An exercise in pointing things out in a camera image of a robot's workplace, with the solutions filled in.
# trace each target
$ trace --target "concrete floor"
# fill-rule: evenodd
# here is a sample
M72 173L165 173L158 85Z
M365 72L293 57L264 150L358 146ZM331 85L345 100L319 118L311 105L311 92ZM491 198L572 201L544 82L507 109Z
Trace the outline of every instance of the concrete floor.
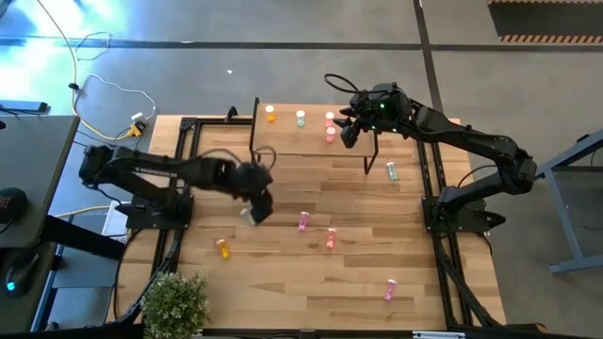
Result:
M46 3L66 34L74 38L105 30L123 40L362 42L375 43L376 48L378 43L420 43L412 0ZM431 43L500 44L485 1L423 0L422 4ZM0 36L57 37L58 33L34 0L16 0L0 19ZM80 52L89 56L95 51ZM437 52L433 59L449 117L484 132L510 136L542 163L603 125L599 113L602 56ZM128 89L147 91L157 102L159 114L219 114L230 105L248 114L254 96L264 102L345 104L348 95L322 82L326 72L343 74L361 88L397 81L418 101L431 101L420 50L114 48L96 60L78 63L80 83L90 72ZM67 84L73 74L67 49L54 48L45 39L31 39L25 47L0 46L0 73L8 75L3 79L11 79L0 82L0 97L43 100L53 107L51 114L71 114ZM141 96L121 93L92 79L78 109L94 125L115 135L131 115L148 114L151 108ZM94 143L82 135L76 139ZM142 141L141 149L146 150L148 139ZM108 203L77 179L81 153L82 148L73 145L51 213ZM603 163L603 159L596 157L595 162ZM484 163L484 159L472 158L476 167ZM107 192L128 198L115 188ZM537 183L528 195L500 195L488 203L490 210L508 218L492 232L507 320L544 323L552 332L603 336L597 323L603 314L603 269L561 276L548 273L548 264L567 260L570 253L543 183ZM592 233L592 237L603 236ZM69 299L105 305L94 300L105 298L106 291L91 289L87 297L82 293L86 294L78 290L59 296L57 308L62 311L54 316L75 319L70 326L101 322L99 313L60 306Z

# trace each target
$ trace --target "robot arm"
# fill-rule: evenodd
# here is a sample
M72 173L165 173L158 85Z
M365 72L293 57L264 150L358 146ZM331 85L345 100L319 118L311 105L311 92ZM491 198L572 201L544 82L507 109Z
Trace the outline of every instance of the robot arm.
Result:
M331 86L334 85L329 77L350 84L339 75L326 74L325 81ZM404 138L429 143L444 142L495 162L497 173L467 186L443 189L437 208L444 218L458 213L469 202L500 192L522 194L531 190L536 164L509 137L487 135L473 130L471 125L453 123L443 113L408 98L396 83L380 84L371 90L353 87L354 90L344 90L354 93L350 106L340 111L347 118L336 121L342 127L341 138L346 147L354 146L360 132L373 130L378 134L398 133Z
M113 184L168 210L179 201L179 193L168 187L157 187L137 173L178 179L199 189L249 201L253 206L253 220L258 224L272 213L272 197L267 188L272 177L269 170L259 164L237 164L230 159L203 155L176 160L124 147L89 146L79 176L85 186Z

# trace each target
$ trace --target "gray metal stand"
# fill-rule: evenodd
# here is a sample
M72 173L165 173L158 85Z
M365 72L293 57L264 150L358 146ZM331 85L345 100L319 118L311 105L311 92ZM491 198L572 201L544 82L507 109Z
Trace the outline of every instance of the gray metal stand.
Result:
M548 182L552 201L559 213L565 237L574 257L573 260L550 266L550 272L553 274L603 266L603 255L585 256L582 253L574 229L574 223L584 228L587 228L588 224L594 224L592 228L601 228L598 222L603 216L600 212L603 203L603 168L569 166L601 147L603 129L546 162L536 172L537 178L545 178Z

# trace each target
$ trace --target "green plant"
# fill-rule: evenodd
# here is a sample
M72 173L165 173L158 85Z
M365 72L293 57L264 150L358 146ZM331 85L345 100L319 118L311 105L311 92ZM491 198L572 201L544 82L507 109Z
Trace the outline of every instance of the green plant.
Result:
M159 273L142 297L145 338L188 339L201 329L210 321L206 286L198 275Z

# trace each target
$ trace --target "yellow cable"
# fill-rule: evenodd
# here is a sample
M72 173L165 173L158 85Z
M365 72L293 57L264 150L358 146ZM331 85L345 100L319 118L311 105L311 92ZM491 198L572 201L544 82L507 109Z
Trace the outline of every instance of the yellow cable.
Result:
M63 30L60 29L60 26L58 26L57 22L55 21L55 19L53 18L53 16L50 14L50 12L48 11L48 9L46 9L46 7L44 6L44 4L40 0L38 0L38 4L40 4L41 8L44 9L44 11L46 12L46 14L50 18L50 20L53 22L53 24L55 24L55 27L58 29L58 32L60 33L60 35L65 40L65 43L67 43L67 47L69 47L69 53L71 53L71 55L72 55L72 61L73 61L73 83L76 84L77 83L77 63L75 61L75 54L73 53L72 46L69 44L69 41L67 40L67 37L65 36L65 33L63 33ZM99 137L101 137L103 139L106 139L106 140L111 140L111 141L119 141L119 140L123 140L123 139L125 139L127 137L131 137L128 134L126 134L123 137L109 137L109 136L104 135L99 130L97 130L96 128L92 127L92 125L90 125L87 121L84 120L84 118L82 118L77 113L77 110L75 109L76 102L77 102L77 100L76 100L76 97L75 97L75 89L72 89L72 112L74 113L74 115L76 115L82 121L82 123L86 127L88 127L97 136L99 136Z
M72 211L72 212L67 212L67 213L61 213L59 215L56 215L55 218L63 218L63 217L68 217L68 216L74 216L76 214L81 214L81 213L86 213L89 211L96 211L99 209L107 209L110 208L111 206L106 205L106 206L92 206L92 207L87 207L87 208L82 208L81 210L77 210L77 211Z

